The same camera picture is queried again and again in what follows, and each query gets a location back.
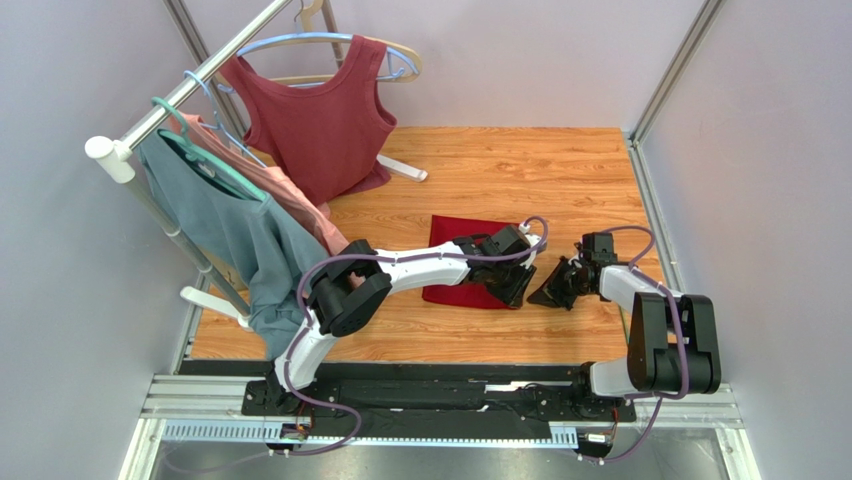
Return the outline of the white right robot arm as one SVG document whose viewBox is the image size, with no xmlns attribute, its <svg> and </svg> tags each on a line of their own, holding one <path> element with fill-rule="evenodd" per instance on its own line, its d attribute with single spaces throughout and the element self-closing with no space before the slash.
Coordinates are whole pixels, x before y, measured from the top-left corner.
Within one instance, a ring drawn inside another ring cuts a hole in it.
<svg viewBox="0 0 852 480">
<path fill-rule="evenodd" d="M 575 255 L 560 259 L 528 303 L 570 310 L 577 299 L 593 295 L 629 313 L 626 355 L 582 368 L 583 387 L 597 397 L 716 393 L 722 372 L 712 300 L 670 289 L 645 274 L 637 259 L 620 260 L 615 231 L 583 235 Z"/>
</svg>

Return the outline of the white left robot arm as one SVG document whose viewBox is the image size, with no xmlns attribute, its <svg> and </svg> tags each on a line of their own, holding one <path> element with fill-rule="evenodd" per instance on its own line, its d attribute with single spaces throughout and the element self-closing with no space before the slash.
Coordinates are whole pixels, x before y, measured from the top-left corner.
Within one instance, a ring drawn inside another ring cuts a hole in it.
<svg viewBox="0 0 852 480">
<path fill-rule="evenodd" d="M 298 284 L 303 320 L 274 360 L 268 383 L 286 394 L 311 385 L 336 343 L 363 329 L 386 298 L 400 292 L 475 284 L 503 305 L 520 307 L 547 237 L 521 223 L 415 250 L 374 249 L 366 240 L 351 243 L 319 262 Z"/>
</svg>

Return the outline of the red cloth napkin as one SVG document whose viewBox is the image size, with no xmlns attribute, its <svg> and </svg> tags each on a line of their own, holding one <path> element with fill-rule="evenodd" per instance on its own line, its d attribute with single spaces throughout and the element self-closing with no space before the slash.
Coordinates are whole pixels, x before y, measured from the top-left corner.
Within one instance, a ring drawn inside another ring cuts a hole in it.
<svg viewBox="0 0 852 480">
<path fill-rule="evenodd" d="M 456 217 L 434 216 L 432 218 L 429 244 L 441 246 L 457 237 L 475 234 L 495 234 L 503 227 L 513 225 L 502 222 L 463 219 Z M 435 285 L 427 286 L 422 291 L 422 298 L 431 303 L 477 308 L 477 309 L 510 309 L 491 298 L 483 287 L 478 285 Z"/>
</svg>

